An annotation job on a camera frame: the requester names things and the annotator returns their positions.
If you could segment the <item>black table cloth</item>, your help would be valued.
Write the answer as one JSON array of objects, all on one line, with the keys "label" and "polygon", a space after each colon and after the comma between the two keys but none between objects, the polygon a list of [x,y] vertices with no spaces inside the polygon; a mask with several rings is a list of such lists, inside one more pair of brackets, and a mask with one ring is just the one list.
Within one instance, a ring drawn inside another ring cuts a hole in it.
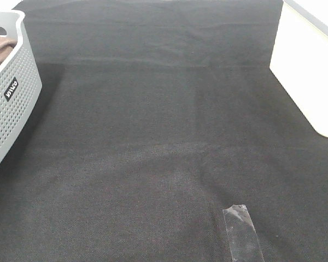
[{"label": "black table cloth", "polygon": [[328,261],[328,139],[269,69],[281,1],[23,1],[43,88],[0,165],[0,261]]}]

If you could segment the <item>clear adhesive tape strip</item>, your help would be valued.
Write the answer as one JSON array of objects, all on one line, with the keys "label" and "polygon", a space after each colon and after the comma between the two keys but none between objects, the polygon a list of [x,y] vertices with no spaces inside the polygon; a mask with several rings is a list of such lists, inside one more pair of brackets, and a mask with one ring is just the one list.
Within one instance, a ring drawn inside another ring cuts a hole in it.
[{"label": "clear adhesive tape strip", "polygon": [[260,241],[245,205],[223,210],[231,260],[264,262]]}]

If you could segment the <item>white plastic bin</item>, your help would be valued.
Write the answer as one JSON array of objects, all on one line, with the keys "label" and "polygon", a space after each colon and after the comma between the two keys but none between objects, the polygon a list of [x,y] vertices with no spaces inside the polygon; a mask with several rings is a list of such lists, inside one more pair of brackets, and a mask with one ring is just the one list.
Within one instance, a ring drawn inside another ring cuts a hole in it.
[{"label": "white plastic bin", "polygon": [[270,70],[320,135],[328,138],[328,1],[284,1]]}]

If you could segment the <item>grey perforated plastic basket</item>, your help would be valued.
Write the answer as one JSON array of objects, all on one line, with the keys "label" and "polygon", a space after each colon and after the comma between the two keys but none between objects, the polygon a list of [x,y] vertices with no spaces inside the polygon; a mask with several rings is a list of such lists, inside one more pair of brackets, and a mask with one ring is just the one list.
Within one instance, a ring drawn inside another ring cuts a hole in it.
[{"label": "grey perforated plastic basket", "polygon": [[42,82],[24,25],[25,13],[0,11],[0,27],[17,41],[0,64],[0,163],[25,126],[37,102]]}]

